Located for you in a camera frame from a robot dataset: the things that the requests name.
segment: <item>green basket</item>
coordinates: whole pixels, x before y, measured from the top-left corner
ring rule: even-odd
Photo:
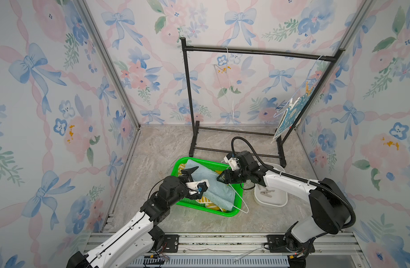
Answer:
[[[187,160],[192,159],[193,161],[211,169],[212,171],[223,171],[225,169],[227,169],[229,167],[229,165],[226,164],[222,164],[222,163],[216,163],[216,162],[212,162],[212,161],[207,161],[207,160],[202,160],[202,159],[197,159],[197,158],[192,158],[192,157],[184,157],[181,158],[180,160],[178,160],[174,166],[174,169],[172,170],[171,175],[172,176],[178,176],[178,168],[181,164],[186,164]],[[244,190],[241,188],[240,184],[233,184],[232,185],[234,190],[239,194],[235,194],[234,196],[234,206],[235,207],[241,207],[242,206],[242,199],[239,196],[242,196]],[[218,214],[218,215],[222,215],[225,217],[233,217],[236,214],[238,214],[239,209],[235,208],[232,211],[226,211],[226,212],[222,212],[222,211],[216,211],[216,210],[212,210],[210,208],[206,208],[205,204],[200,204],[198,203],[196,200],[190,200],[187,198],[184,198],[183,200],[179,201],[177,203],[177,205],[180,206],[185,206],[185,207],[191,207],[194,209],[199,209],[199,210],[203,210],[203,211],[207,211],[207,212],[211,212],[214,214]]]

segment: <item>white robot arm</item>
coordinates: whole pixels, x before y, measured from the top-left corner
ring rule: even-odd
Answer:
[[[248,141],[241,137],[232,140],[232,148],[236,139],[244,140],[256,154]],[[306,252],[302,256],[305,258],[316,237],[327,233],[336,234],[355,223],[354,211],[334,181],[327,178],[323,181],[308,180],[283,173],[264,164],[257,155],[256,158],[261,165],[248,151],[229,153],[224,160],[231,169],[226,169],[217,180],[225,184],[251,180],[262,186],[281,189],[310,204],[312,216],[295,222],[286,232],[282,246],[285,250],[294,254]],[[206,180],[193,182],[191,174],[196,169],[183,170],[183,175],[179,177],[166,177],[159,190],[149,197],[123,228],[87,254],[74,254],[67,268],[124,268],[146,252],[157,252],[162,247],[164,237],[164,232],[157,224],[168,216],[170,206],[184,197],[200,199],[208,189]],[[271,252],[272,249],[281,248],[281,245],[268,245]]]

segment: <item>wallpaper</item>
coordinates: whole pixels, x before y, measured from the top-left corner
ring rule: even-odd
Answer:
[[[410,0],[376,1],[345,55],[297,131],[370,265],[410,267]]]
[[[133,135],[74,4],[0,1],[0,268],[83,250]]]
[[[278,112],[319,80],[326,62],[188,52],[181,42],[333,55],[361,1],[87,0],[142,124],[278,124]]]

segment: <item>pink flower pattern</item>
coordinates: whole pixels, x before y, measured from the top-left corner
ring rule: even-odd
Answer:
[[[409,165],[410,156],[406,146],[395,137],[385,133],[375,135],[368,144],[360,148],[360,152],[369,161],[371,168],[379,173],[375,180],[380,180],[383,190],[400,190],[400,186],[408,182],[402,169]]]
[[[287,21],[296,18],[306,7],[307,2],[307,0],[273,0],[271,13],[279,21]]]
[[[67,26],[61,6],[55,0],[33,0],[32,6],[36,14],[35,20],[51,40],[65,43]]]
[[[277,119],[279,120],[279,118],[273,117],[276,112],[277,110],[275,110],[275,108],[264,108],[259,113],[259,119],[262,121],[275,121]]]
[[[178,30],[173,24],[168,24],[162,28],[160,38],[166,44],[173,45],[178,40]]]
[[[68,124],[64,143],[67,150],[75,155],[77,163],[84,160],[86,150],[90,147],[89,141],[95,140],[95,136],[97,136],[95,126],[95,122],[91,121],[90,118],[84,121],[81,116],[74,117]]]
[[[122,72],[122,74],[120,75],[121,78],[123,79],[130,78],[129,72],[127,70],[122,70],[121,72]]]
[[[233,86],[233,90],[238,89],[239,91],[242,91],[247,82],[245,82],[244,80],[244,78],[246,78],[246,75],[241,75],[240,67],[236,65],[224,65],[222,67],[223,68],[221,68],[221,70],[217,69],[217,72],[213,72],[213,88],[220,90],[222,88],[229,89],[229,86]]]
[[[379,72],[391,63],[394,52],[390,49],[379,50],[374,54],[370,60],[370,70],[372,72]]]
[[[315,146],[314,149],[315,157],[317,158],[318,164],[321,166],[321,168],[324,168],[324,166],[327,164],[327,154],[324,152],[321,147]]]
[[[149,87],[150,82],[145,78],[146,72],[144,68],[141,68],[140,61],[137,63],[130,62],[129,65],[131,66],[129,67],[129,72],[132,73],[132,81],[130,83],[132,88],[144,90],[146,87]]]
[[[203,122],[204,120],[204,116],[201,115],[200,113],[194,113],[193,117],[195,118],[195,122],[196,121]],[[192,118],[190,117],[190,115],[184,116],[184,119],[186,120],[186,123],[189,123],[189,124],[192,123]]]
[[[182,5],[182,1],[178,0],[176,3],[169,1],[169,6],[164,7],[166,21],[169,24],[176,26],[183,26],[186,24],[186,6]]]
[[[101,224],[103,220],[104,213],[101,212],[101,208],[103,206],[104,201],[98,198],[91,206],[91,214],[87,220],[87,227],[88,230],[93,230],[94,232],[97,231],[97,226]]]
[[[129,136],[130,130],[131,124],[129,119],[123,119],[122,123],[120,124],[120,134],[122,135],[122,138],[127,138]]]
[[[398,267],[391,254],[381,245],[371,242],[367,244],[367,257],[372,267],[394,268]]]
[[[402,29],[393,44],[397,56],[405,58],[410,53],[410,29]]]
[[[315,74],[311,75],[312,79],[319,80],[321,78],[322,71],[315,71]]]

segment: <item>clothes rack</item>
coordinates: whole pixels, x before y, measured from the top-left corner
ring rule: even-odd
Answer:
[[[298,123],[298,121],[300,120],[300,118],[302,117],[304,112],[307,110],[308,106],[310,105],[310,103],[314,99],[315,95],[319,92],[319,89],[321,88],[321,86],[325,82],[326,78],[328,77],[328,75],[332,71],[332,69],[333,69],[334,65],[336,64],[336,62],[339,60],[339,58],[342,55],[344,49],[341,49],[341,48],[338,49],[334,56],[319,56],[319,55],[312,55],[312,54],[301,54],[301,53],[282,52],[282,51],[187,46],[186,38],[180,37],[180,40],[181,40],[181,48],[183,50],[184,68],[185,68],[185,71],[186,71],[186,81],[187,81],[187,93],[189,95],[190,116],[191,116],[191,120],[192,120],[192,129],[193,129],[192,143],[191,143],[190,151],[189,151],[189,156],[190,157],[193,157],[195,149],[205,150],[205,151],[231,153],[231,151],[227,151],[227,150],[213,149],[213,148],[206,148],[206,147],[197,147],[196,143],[197,143],[199,129],[214,130],[214,131],[226,131],[226,132],[235,132],[235,133],[244,133],[244,134],[254,134],[254,135],[264,135],[264,136],[273,136],[273,134],[261,133],[261,132],[251,132],[251,131],[240,131],[240,130],[226,130],[226,129],[219,129],[219,128],[213,128],[213,127],[205,127],[205,126],[200,126],[199,121],[195,122],[194,115],[193,115],[193,109],[192,109],[193,103],[192,103],[192,92],[191,92],[191,88],[190,88],[189,63],[188,63],[188,58],[187,58],[187,51],[207,51],[207,52],[222,52],[222,53],[258,54],[258,55],[295,57],[295,58],[311,59],[311,60],[320,59],[322,61],[330,62],[330,64],[327,66],[325,72],[322,74],[319,82],[317,83],[317,85],[313,89],[309,100],[306,102],[306,105],[303,107],[300,114],[294,120],[293,125],[290,127],[290,129],[288,130],[285,137],[283,139],[281,138],[281,136],[279,136],[277,138],[276,142],[277,142],[278,155],[258,153],[258,155],[261,156],[261,157],[279,158],[281,166],[283,168],[285,168],[287,166],[287,162],[286,162],[285,155],[284,155],[283,144],[287,140],[290,133],[293,131],[294,127],[296,126],[296,124]]]

